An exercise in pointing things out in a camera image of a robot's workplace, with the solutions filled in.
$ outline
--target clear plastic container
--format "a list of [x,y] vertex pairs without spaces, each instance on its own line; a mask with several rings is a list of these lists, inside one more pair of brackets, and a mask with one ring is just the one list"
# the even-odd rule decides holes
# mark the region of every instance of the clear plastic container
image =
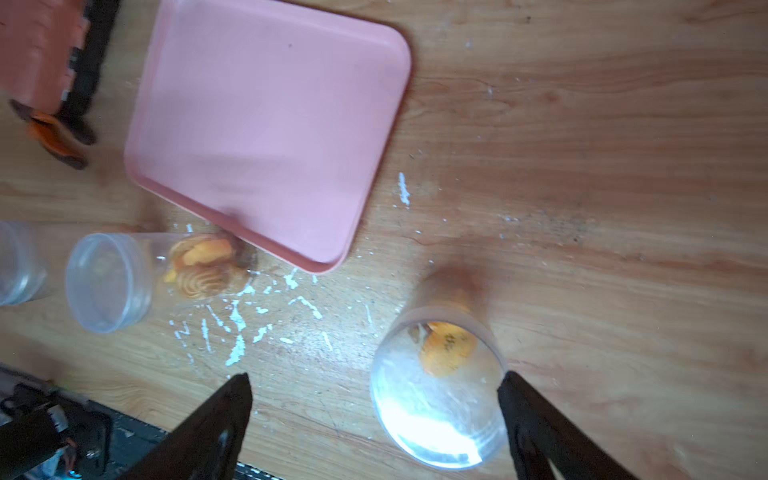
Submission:
[[387,433],[420,462],[475,467],[508,441],[496,392],[504,365],[466,279],[439,273],[416,290],[376,350],[373,405]]
[[102,227],[110,226],[0,222],[0,306],[63,293],[64,273],[72,247]]
[[[225,259],[203,258],[183,274],[173,271],[184,253],[203,242],[225,241],[232,246]],[[67,266],[67,300],[75,319],[87,330],[109,333],[133,325],[150,310],[169,311],[203,298],[232,293],[247,282],[247,271],[235,267],[239,240],[225,233],[96,233],[72,250]],[[207,289],[205,295],[200,289]]]

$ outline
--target white spill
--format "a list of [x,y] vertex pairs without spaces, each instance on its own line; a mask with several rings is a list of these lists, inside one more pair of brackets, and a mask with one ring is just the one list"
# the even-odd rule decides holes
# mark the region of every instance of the white spill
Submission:
[[410,205],[411,200],[409,200],[408,197],[410,197],[411,194],[408,193],[408,186],[406,185],[406,175],[403,172],[400,172],[399,179],[400,179],[400,201],[403,202],[405,205]]
[[237,296],[243,296],[243,295],[245,295],[246,293],[249,293],[249,294],[251,294],[251,295],[253,295],[254,293],[256,293],[256,290],[254,290],[254,289],[253,289],[253,287],[250,285],[250,283],[248,283],[248,284],[245,286],[245,288],[243,288],[243,291],[242,291],[242,292],[240,292],[240,293],[238,293],[238,294],[237,294]]
[[332,352],[333,351],[333,347],[331,346],[331,341],[328,339],[328,334],[323,332],[323,338],[326,341],[326,345],[328,346],[328,350],[330,350]]
[[176,331],[174,332],[174,334],[176,335],[176,338],[178,338],[179,340],[181,340],[181,336],[182,336],[182,335],[187,335],[187,336],[189,336],[189,334],[190,334],[190,327],[189,327],[189,325],[187,325],[187,321],[186,321],[186,320],[184,320],[184,321],[183,321],[183,324],[184,324],[184,331],[183,331],[183,332],[182,332],[181,330],[176,330]]
[[253,343],[260,342],[264,338],[264,333],[266,333],[266,327],[262,326],[259,328],[259,334],[253,338]]
[[210,352],[210,337],[208,336],[208,325],[206,324],[205,319],[203,319],[203,325],[200,329],[203,330],[203,339],[205,340],[205,348],[207,348],[208,351]]
[[286,285],[287,285],[287,286],[288,286],[288,288],[290,288],[291,290],[294,290],[294,289],[296,289],[296,287],[298,287],[298,286],[299,286],[299,283],[298,283],[298,282],[296,282],[296,281],[293,279],[293,275],[295,275],[295,274],[296,274],[296,272],[297,272],[298,270],[299,270],[298,268],[294,268],[294,269],[291,271],[291,273],[289,273],[289,274],[287,274],[287,275],[283,275],[283,278],[284,278],[284,279],[286,279]]
[[224,365],[230,366],[240,361],[240,357],[245,355],[245,340],[242,335],[238,335],[235,339],[235,346],[232,347],[232,353],[230,353],[230,359],[227,360]]
[[219,318],[219,316],[216,313],[214,313],[214,310],[210,308],[210,305],[206,305],[206,306],[208,307],[208,311],[210,312],[210,314],[214,316],[214,319],[216,320],[216,324],[218,326],[224,326],[224,322]]
[[320,313],[320,311],[317,309],[317,307],[314,306],[312,303],[309,302],[309,300],[307,300],[306,298],[304,298],[301,295],[299,295],[295,299],[289,301],[288,305],[293,305],[294,303],[296,303],[297,300],[299,300],[304,306],[308,306],[312,310],[312,314],[315,316],[316,319],[319,320],[319,319],[323,318],[322,313]]
[[368,324],[373,327],[373,319],[371,318],[371,309],[368,308],[368,304],[366,304],[366,314],[368,315]]
[[237,327],[238,332],[242,332],[245,327],[248,325],[245,324],[243,321],[243,316],[240,315],[240,312],[237,311],[237,304],[240,303],[239,300],[232,300],[232,315],[230,315],[230,320],[235,322],[235,326]]

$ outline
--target wood grain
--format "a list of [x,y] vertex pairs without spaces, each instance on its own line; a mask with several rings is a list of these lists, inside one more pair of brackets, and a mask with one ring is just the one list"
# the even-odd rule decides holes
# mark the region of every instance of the wood grain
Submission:
[[[506,453],[467,472],[416,464],[369,400],[372,355],[409,292],[459,265],[482,280],[510,367],[639,477],[765,478],[768,4],[307,4],[395,26],[414,58],[344,265],[317,284],[298,273],[286,291],[290,268],[260,255],[257,294],[239,298],[246,354],[231,367],[234,334],[207,309],[96,336],[56,296],[0,310],[0,361],[166,429],[247,371],[258,413],[240,459],[285,478],[514,478]],[[52,160],[2,109],[4,218],[211,228],[122,170],[156,7],[123,2],[88,170]],[[288,305],[299,295],[321,320]],[[228,305],[211,303],[225,320]]]

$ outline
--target dark stain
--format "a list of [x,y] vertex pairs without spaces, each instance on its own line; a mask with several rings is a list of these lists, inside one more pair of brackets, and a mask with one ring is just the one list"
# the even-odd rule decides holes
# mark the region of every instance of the dark stain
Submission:
[[547,93],[544,94],[544,101],[548,104],[553,104],[558,100],[560,100],[560,95],[558,95],[553,91],[548,91]]

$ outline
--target plastic tray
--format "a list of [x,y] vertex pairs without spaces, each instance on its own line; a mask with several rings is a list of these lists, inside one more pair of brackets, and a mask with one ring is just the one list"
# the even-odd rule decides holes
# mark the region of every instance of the plastic tray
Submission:
[[164,0],[128,176],[325,273],[349,251],[410,67],[385,25],[272,0]]

